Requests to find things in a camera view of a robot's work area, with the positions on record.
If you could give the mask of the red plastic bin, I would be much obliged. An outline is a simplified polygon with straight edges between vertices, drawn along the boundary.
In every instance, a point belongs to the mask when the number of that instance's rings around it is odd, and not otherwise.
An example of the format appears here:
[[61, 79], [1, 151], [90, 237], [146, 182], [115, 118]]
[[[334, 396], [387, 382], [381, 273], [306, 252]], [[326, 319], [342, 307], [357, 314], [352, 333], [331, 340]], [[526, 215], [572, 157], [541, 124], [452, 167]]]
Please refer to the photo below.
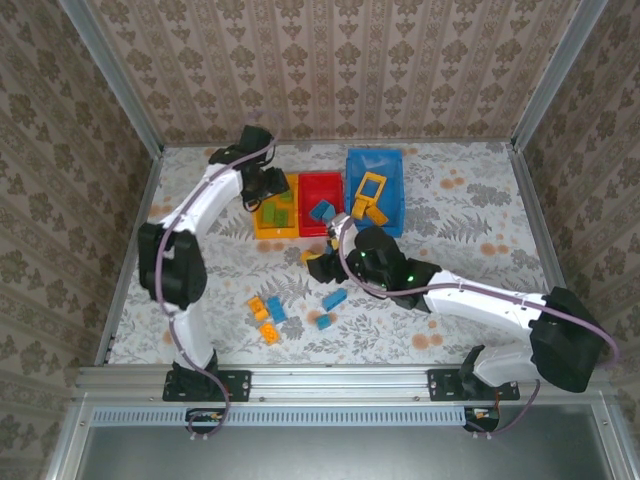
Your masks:
[[326, 234], [321, 221], [311, 218], [311, 210], [321, 201], [332, 204], [337, 213], [344, 211], [344, 182], [340, 172], [305, 172], [298, 177], [298, 224], [301, 237]]

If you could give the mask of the yellow plastic bin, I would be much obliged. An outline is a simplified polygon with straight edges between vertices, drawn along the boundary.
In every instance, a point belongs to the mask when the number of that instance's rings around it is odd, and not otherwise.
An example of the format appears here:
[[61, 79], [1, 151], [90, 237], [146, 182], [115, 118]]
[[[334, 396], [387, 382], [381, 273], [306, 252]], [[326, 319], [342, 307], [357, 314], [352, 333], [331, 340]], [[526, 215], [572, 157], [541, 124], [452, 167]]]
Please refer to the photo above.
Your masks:
[[[283, 203], [279, 200], [279, 195], [275, 195], [264, 201], [258, 210], [252, 213], [254, 235], [259, 240], [268, 239], [293, 239], [299, 237], [299, 221], [298, 221], [298, 174], [287, 174], [287, 181], [290, 190], [293, 193], [293, 201]], [[264, 224], [262, 222], [262, 207], [265, 202], [274, 202], [277, 209], [285, 209], [289, 212], [289, 227], [277, 228], [274, 225]]]

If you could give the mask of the floral patterned table cover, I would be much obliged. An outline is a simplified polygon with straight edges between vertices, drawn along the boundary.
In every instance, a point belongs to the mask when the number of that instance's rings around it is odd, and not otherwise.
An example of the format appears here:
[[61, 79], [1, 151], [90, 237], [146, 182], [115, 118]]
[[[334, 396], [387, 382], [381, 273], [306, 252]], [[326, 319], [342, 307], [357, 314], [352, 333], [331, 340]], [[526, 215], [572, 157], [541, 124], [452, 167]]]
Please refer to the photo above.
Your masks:
[[[398, 244], [409, 257], [508, 290], [549, 291], [507, 152], [507, 142], [402, 146], [405, 222]], [[456, 316], [428, 315], [378, 300], [351, 282], [347, 299], [319, 330], [322, 299], [334, 291], [300, 261], [323, 238], [259, 240], [252, 217], [231, 202], [201, 244], [208, 272], [206, 334], [223, 364], [458, 363], [476, 345], [509, 344], [503, 331]], [[287, 320], [257, 322], [247, 302], [280, 298]], [[273, 323], [267, 345], [259, 327]]]

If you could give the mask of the blue plastic bin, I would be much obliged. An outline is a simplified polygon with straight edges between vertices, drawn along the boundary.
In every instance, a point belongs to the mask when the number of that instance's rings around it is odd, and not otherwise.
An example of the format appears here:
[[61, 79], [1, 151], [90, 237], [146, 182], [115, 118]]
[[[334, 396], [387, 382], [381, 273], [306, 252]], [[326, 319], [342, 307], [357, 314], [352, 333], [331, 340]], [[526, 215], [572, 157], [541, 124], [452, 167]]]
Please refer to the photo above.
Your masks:
[[385, 177], [386, 182], [377, 198], [376, 207], [388, 221], [381, 228], [390, 236], [400, 238], [405, 219], [405, 187], [403, 153], [399, 149], [350, 149], [346, 159], [345, 211], [350, 214], [356, 192], [368, 173]]

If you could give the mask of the small black connector board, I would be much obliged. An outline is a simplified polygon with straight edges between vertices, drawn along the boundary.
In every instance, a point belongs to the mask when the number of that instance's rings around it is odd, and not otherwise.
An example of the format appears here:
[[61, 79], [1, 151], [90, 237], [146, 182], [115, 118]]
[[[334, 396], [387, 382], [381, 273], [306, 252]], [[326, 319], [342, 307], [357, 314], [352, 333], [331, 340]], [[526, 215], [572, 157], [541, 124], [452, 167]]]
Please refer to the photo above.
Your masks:
[[185, 413], [185, 422], [191, 425], [214, 425], [225, 417], [225, 408], [191, 408]]
[[464, 416], [464, 428], [470, 432], [493, 432], [500, 421], [497, 407], [465, 407]]

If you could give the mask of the grey metal sheet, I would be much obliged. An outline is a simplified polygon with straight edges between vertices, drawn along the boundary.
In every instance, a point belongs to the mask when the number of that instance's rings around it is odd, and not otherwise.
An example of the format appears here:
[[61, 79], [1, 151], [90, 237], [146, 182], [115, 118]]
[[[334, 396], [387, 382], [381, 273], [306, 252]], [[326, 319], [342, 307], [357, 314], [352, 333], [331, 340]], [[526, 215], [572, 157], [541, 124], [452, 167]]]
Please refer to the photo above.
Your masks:
[[591, 413], [534, 407], [507, 433], [460, 427], [91, 431], [78, 480], [613, 480]]

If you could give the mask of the aluminium frame cross rail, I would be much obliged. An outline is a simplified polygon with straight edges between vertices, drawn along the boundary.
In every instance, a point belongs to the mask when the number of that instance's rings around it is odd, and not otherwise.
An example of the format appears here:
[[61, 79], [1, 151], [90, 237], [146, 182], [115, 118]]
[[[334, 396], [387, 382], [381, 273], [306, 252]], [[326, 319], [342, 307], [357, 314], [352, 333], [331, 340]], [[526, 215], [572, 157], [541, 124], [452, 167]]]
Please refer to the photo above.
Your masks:
[[[142, 405], [162, 400], [169, 365], [85, 367], [72, 398], [96, 403]], [[223, 366], [249, 370], [252, 404], [408, 405], [432, 402], [427, 371], [442, 365]]]

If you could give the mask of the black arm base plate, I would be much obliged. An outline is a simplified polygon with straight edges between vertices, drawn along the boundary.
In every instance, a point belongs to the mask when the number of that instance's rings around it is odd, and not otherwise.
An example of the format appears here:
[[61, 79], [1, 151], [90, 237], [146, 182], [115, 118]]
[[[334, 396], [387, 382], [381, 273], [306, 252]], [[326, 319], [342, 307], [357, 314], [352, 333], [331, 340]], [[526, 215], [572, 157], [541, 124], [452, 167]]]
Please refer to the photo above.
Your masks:
[[461, 373], [458, 369], [431, 369], [427, 371], [427, 377], [430, 399], [434, 402], [520, 399], [517, 383], [493, 387], [473, 373]]
[[[249, 370], [220, 370], [217, 378], [232, 402], [246, 402], [251, 390]], [[223, 402], [220, 387], [209, 377], [188, 369], [173, 369], [165, 378], [165, 402]]]

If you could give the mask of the aluminium corner post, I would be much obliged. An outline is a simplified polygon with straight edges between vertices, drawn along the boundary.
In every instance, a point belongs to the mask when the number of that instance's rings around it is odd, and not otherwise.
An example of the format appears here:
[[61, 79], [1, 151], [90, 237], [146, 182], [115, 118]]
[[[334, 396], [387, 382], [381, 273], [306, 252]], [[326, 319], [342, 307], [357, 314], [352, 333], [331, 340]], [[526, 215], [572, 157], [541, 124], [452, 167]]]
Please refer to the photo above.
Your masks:
[[523, 151], [550, 108], [608, 0], [581, 0], [536, 86], [512, 135], [516, 151]]
[[153, 126], [142, 97], [135, 91], [123, 62], [118, 59], [89, 3], [87, 0], [59, 1], [150, 157], [159, 158], [163, 150], [160, 133]]

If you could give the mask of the aluminium side rail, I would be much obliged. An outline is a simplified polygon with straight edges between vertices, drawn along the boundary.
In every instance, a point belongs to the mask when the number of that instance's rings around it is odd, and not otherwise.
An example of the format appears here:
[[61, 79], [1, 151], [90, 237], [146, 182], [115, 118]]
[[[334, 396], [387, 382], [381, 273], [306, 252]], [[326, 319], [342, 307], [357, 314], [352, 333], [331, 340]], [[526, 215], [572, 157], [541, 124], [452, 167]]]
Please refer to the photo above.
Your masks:
[[128, 242], [126, 254], [120, 269], [118, 281], [114, 290], [111, 306], [109, 308], [100, 344], [93, 365], [103, 366], [109, 359], [113, 341], [117, 333], [129, 284], [136, 267], [137, 258], [137, 229], [147, 220], [151, 209], [153, 197], [159, 182], [163, 164], [163, 152], [155, 155], [151, 160], [151, 168], [145, 188], [140, 199], [140, 204], [135, 218], [131, 238]]
[[569, 322], [565, 318], [555, 317], [557, 313], [565, 315], [568, 307], [576, 307], [579, 312], [581, 307], [565, 289], [566, 282], [524, 156], [511, 144], [507, 143], [506, 146], [546, 285], [549, 288], [549, 294], [543, 300], [549, 300], [549, 307], [552, 309], [550, 313], [545, 309], [528, 310], [529, 313], [535, 311], [539, 315], [537, 320], [531, 321], [534, 333], [533, 351], [540, 354], [539, 360], [545, 367], [551, 367], [551, 363], [559, 361], [554, 368], [559, 369], [562, 365], [569, 370], [575, 367], [580, 369], [584, 366], [586, 355], [589, 354], [589, 341], [598, 340], [598, 336], [594, 336], [581, 325]]

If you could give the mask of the aluminium lower frame bar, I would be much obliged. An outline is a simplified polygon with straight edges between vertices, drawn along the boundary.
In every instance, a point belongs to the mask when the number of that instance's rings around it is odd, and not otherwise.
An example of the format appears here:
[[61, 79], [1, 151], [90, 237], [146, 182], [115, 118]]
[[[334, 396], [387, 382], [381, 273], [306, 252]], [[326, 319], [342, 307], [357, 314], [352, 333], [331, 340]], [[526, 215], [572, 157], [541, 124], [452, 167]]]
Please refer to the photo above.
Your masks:
[[45, 480], [76, 480], [91, 429], [93, 408], [73, 403], [65, 417]]
[[620, 406], [600, 393], [592, 410], [612, 479], [640, 480], [640, 460]]

